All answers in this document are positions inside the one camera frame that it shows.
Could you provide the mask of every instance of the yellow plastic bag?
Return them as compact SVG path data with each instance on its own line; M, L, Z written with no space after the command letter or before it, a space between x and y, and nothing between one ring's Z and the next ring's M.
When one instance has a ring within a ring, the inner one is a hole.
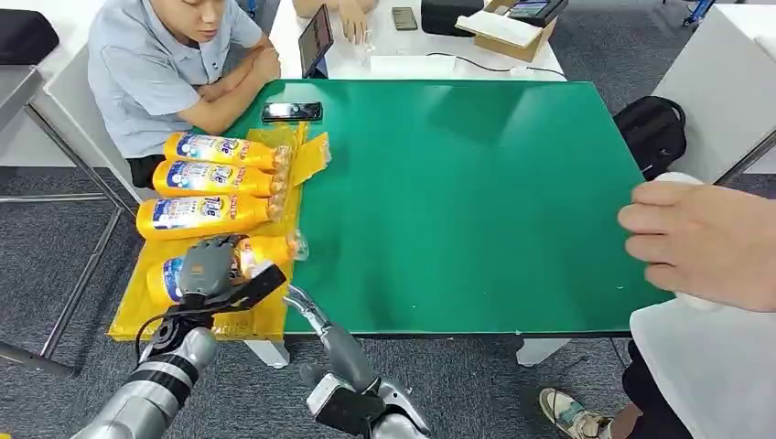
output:
M322 168L315 164L321 162L323 150L320 147L301 147L307 138L307 125L304 123L297 126L279 123L273 125L269 130L250 130L247 137L248 140L259 140L271 146L288 145L292 148L294 158L291 162L291 172L295 173L296 178L302 177L295 171L296 167L299 167L302 174L309 173L300 181L310 178L313 173ZM290 187L286 195L283 218L276 223L266 223L248 230L248 236L287 236L289 232L295 231L298 223L300 199L301 186ZM119 305L113 323L108 330L109 336L117 341L133 340L137 330L148 318L167 311L165 307L155 305L150 300L146 273L155 264L184 254L189 247L200 240L201 238L191 238L175 241L147 241L145 243L137 257L137 264L127 285L122 303ZM294 273L293 263L283 264L280 268L286 277L291 279ZM286 285L284 284L249 311L216 315L213 333L218 339L282 339L286 324L286 305L283 303L285 294ZM148 326L143 333L143 339L150 339L158 327L158 323L155 322Z

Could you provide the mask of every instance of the robotic arm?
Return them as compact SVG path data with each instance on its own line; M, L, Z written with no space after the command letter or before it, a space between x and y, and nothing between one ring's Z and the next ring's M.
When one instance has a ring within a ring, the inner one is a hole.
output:
M213 317L250 309L286 281L276 265L265 262L250 282L231 286L229 269L241 238L220 235L189 249L178 281L180 303L141 327L136 343L148 324L162 319L127 381L72 439L162 437L215 357ZM317 422L364 439L430 437L407 392L372 370L355 337L293 285L284 300L309 321L329 356L331 371L302 368L303 380L315 386L307 407Z

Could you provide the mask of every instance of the green table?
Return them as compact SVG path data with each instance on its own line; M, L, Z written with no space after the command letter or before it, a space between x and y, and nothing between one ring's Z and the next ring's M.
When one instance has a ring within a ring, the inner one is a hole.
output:
M642 178L592 84L280 80L228 134L313 101L333 160L305 184L294 284L349 331L599 334L669 298L623 250Z

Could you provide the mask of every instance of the cardboard box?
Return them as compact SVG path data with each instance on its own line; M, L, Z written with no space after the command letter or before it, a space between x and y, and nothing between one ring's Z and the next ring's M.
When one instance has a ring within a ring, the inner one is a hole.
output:
M483 11L494 13L499 7L509 7L513 3L514 0L491 0L490 3L485 6ZM474 44L476 46L501 53L502 55L506 55L508 57L521 59L526 62L532 62L536 56L536 53L538 53L539 48L546 44L550 36L553 35L556 22L557 17L554 18L549 25L542 29L538 37L536 37L530 44L524 47L505 41L503 39L477 32L476 30L459 27L458 25L456 25L456 27L474 33Z

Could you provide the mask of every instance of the gray carpet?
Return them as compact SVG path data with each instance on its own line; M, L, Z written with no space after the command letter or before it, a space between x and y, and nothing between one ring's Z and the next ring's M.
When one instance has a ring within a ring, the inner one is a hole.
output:
M553 35L555 52L569 78L593 80L612 111L649 93L689 37L678 26L684 3L675 0L572 2ZM266 14L275 6L268 5ZM774 177L746 176L737 185L773 198L774 183ZM0 193L73 190L93 188L70 170L0 168ZM106 203L0 205L0 339L40 349L110 213ZM0 361L0 433L69 437L123 382L131 345L104 332L140 245L133 224L122 219L56 354L82 367L77 379ZM623 343L618 341L624 355ZM625 403L622 366L608 340L576 340L532 369L515 363L516 344L515 337L364 341L378 370L412 388L439 438L555 437L535 404L547 385L606 413ZM274 370L243 343L220 344L167 437L345 437L314 424L306 412L307 389L297 370L322 360L318 345L290 343L289 350L294 363Z

